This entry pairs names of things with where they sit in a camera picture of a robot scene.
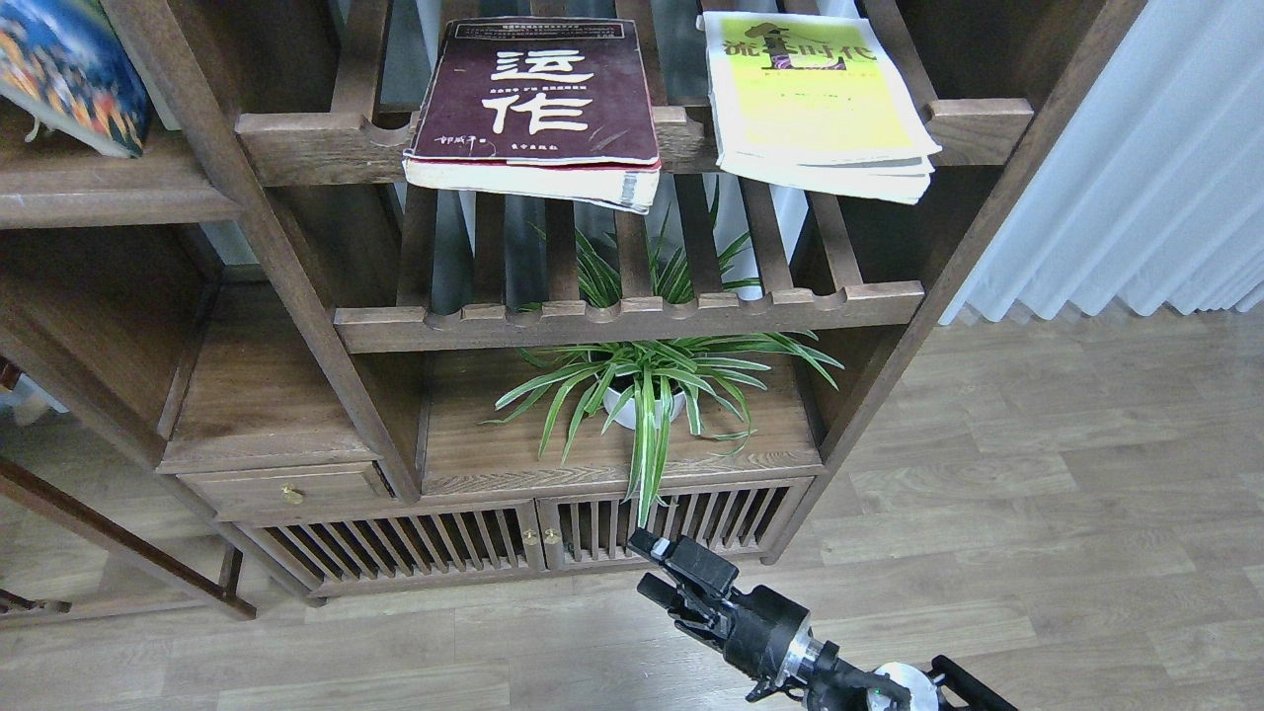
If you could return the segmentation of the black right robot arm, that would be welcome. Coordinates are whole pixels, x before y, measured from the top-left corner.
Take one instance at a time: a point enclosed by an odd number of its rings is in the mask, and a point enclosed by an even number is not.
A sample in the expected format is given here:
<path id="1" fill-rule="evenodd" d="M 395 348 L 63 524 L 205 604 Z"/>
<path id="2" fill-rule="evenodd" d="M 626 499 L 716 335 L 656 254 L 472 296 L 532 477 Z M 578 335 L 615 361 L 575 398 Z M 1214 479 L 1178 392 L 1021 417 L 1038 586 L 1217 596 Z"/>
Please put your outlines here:
<path id="1" fill-rule="evenodd" d="M 808 710 L 949 710 L 944 692 L 953 691 L 966 710 L 1014 708 L 947 657 L 935 657 L 929 671 L 851 665 L 836 643 L 814 639 L 806 607 L 767 586 L 736 590 L 739 568 L 691 536 L 667 540 L 636 529 L 628 547 L 671 577 L 643 576 L 638 593 L 666 610 L 678 630 L 755 679 L 748 702 L 784 693 Z"/>

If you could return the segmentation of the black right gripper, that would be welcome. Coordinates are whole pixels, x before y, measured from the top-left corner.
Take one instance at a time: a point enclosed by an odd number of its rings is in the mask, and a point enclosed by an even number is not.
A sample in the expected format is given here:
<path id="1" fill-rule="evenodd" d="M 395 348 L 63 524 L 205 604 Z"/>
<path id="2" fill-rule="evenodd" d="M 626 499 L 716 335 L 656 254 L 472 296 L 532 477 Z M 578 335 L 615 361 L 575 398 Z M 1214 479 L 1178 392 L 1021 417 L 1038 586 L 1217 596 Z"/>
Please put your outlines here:
<path id="1" fill-rule="evenodd" d="M 789 692 L 806 687 L 822 643 L 810 635 L 810 614 L 767 586 L 743 593 L 733 582 L 739 568 L 691 536 L 653 535 L 636 529 L 627 547 L 667 571 L 678 584 L 645 573 L 637 593 L 659 603 L 678 630 L 720 653 L 755 679 L 757 692 Z"/>

